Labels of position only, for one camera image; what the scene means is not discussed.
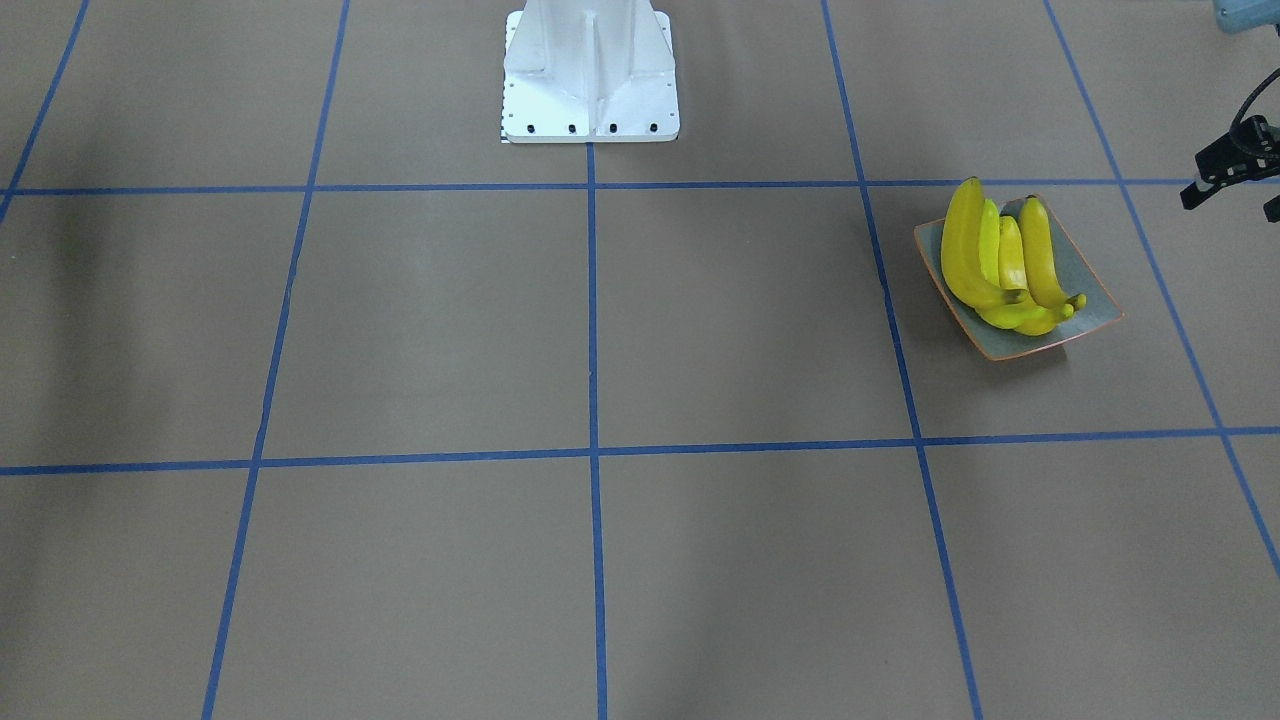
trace gray floor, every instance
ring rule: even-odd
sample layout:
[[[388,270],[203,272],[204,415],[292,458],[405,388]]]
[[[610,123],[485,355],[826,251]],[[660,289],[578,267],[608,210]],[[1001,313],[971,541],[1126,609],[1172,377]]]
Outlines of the gray floor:
[[[517,147],[518,6],[0,4],[0,716],[1280,716],[1274,33],[662,0],[681,138]],[[983,359],[970,174],[1125,318]]]

